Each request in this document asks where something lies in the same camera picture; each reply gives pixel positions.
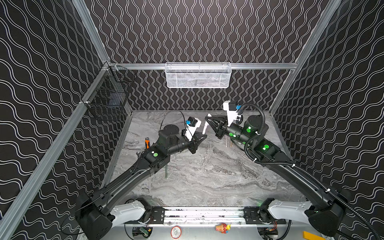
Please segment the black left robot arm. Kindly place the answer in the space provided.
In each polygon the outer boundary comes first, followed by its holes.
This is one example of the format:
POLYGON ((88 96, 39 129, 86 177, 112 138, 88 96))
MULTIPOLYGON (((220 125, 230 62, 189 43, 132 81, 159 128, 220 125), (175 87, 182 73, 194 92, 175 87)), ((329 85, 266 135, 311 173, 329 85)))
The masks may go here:
POLYGON ((76 200, 75 220, 89 240, 100 240, 111 228, 121 224, 113 209, 118 202, 138 184, 166 166, 171 155, 189 150, 195 154, 207 138, 200 132, 191 139, 182 135, 175 125, 159 131, 158 140, 140 153, 138 160, 127 171, 103 188, 88 195, 80 194, 76 200))

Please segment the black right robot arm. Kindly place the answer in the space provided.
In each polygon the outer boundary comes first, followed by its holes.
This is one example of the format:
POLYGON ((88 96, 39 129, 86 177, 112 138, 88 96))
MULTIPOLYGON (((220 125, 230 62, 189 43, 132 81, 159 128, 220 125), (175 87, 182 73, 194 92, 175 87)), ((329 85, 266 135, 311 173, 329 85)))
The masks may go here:
POLYGON ((306 197, 306 202, 301 203, 268 198, 258 208, 257 216, 261 222, 296 221, 309 224, 328 237, 347 236, 339 229, 349 207, 346 194, 317 180, 267 140, 265 116, 249 116, 243 126, 238 120, 230 122, 227 116, 207 115, 205 120, 205 125, 214 130, 217 138, 228 136, 240 143, 251 161, 278 174, 306 197))

